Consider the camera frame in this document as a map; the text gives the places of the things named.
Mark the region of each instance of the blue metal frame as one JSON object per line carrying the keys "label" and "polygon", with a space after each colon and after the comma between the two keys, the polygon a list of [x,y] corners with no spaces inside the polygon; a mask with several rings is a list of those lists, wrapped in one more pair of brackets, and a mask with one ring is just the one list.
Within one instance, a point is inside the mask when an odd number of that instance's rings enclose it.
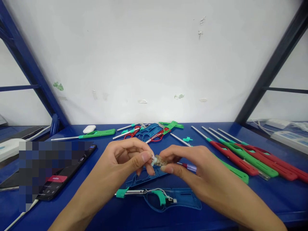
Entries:
{"label": "blue metal frame", "polygon": [[57,114],[61,127],[69,126],[65,114],[44,79],[44,76],[38,68],[25,41],[20,35],[13,19],[3,3],[3,0],[0,0],[0,38],[3,40],[20,69],[23,71],[31,84],[30,86],[32,86],[29,88],[25,88],[25,86],[1,87],[0,91],[34,89],[49,115],[52,117],[54,114]]}

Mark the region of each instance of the white cable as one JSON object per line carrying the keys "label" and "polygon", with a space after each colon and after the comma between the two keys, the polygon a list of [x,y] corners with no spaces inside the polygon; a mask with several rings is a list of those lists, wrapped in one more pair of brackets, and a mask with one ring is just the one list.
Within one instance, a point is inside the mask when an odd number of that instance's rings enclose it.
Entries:
{"label": "white cable", "polygon": [[31,141],[31,140],[34,139],[35,137],[38,137],[42,132],[46,131],[46,130],[49,129],[50,127],[51,127],[51,125],[48,126],[48,127],[46,127],[46,128],[44,128],[44,129],[43,129],[42,131],[40,131],[39,133],[35,134],[33,137],[30,137],[30,138],[26,139],[26,141]]}
{"label": "white cable", "polygon": [[254,122],[262,131],[264,131],[266,134],[268,134],[269,136],[271,136],[271,134],[268,132],[268,131],[271,131],[271,132],[275,132],[273,130],[270,130],[270,129],[267,129],[265,127],[262,127],[261,124],[260,124],[260,121],[261,120],[251,120],[252,122]]}
{"label": "white cable", "polygon": [[162,192],[163,192],[163,194],[166,196],[166,198],[168,198],[168,199],[172,199],[172,200],[173,200],[173,198],[172,198],[172,197],[170,197],[170,196],[168,196],[168,195],[166,194],[166,192],[165,192],[164,190],[162,190],[161,188],[150,189],[150,190],[147,190],[147,192],[149,193],[149,192],[151,192],[151,191],[155,191],[155,190],[160,190],[160,191],[162,191]]}
{"label": "white cable", "polygon": [[[29,210],[38,202],[38,199],[35,199],[34,202],[32,203],[32,205],[30,206]],[[23,215],[25,215],[27,212],[22,212],[18,218],[15,219],[15,221],[12,222],[12,224],[10,224],[4,231],[8,231]]]}

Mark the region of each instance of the white power strip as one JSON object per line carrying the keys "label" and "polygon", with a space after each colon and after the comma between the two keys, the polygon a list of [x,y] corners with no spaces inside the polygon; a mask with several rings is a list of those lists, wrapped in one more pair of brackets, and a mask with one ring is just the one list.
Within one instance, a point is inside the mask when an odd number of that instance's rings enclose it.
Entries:
{"label": "white power strip", "polygon": [[287,131],[274,132],[270,137],[308,155],[307,137]]}
{"label": "white power strip", "polygon": [[19,142],[26,141],[24,139],[16,138],[0,143],[0,162],[19,153]]}
{"label": "white power strip", "polygon": [[282,119],[268,119],[265,124],[275,128],[285,129],[290,122]]}

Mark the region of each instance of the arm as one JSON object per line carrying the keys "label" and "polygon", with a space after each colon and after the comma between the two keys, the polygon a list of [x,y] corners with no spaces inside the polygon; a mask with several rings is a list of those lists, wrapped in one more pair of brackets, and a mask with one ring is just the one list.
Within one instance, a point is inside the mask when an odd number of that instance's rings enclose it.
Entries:
{"label": "arm", "polygon": [[182,178],[201,201],[219,213],[252,230],[287,230],[262,199],[230,173],[206,147],[172,145],[160,156],[170,162],[184,157],[196,165],[196,174],[178,164],[162,166],[161,170]]}
{"label": "arm", "polygon": [[152,156],[154,154],[148,144],[137,138],[110,142],[49,231],[85,230],[131,173],[136,171],[140,175],[145,165],[149,175],[155,174],[150,164]]}

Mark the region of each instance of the pixelated blur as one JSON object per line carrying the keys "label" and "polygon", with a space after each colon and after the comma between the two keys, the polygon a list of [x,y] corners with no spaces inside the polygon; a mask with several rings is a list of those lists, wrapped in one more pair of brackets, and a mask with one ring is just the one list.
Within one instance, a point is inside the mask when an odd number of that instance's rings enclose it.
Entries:
{"label": "pixelated blur", "polygon": [[93,142],[20,142],[19,211],[28,211],[46,181],[75,165]]}

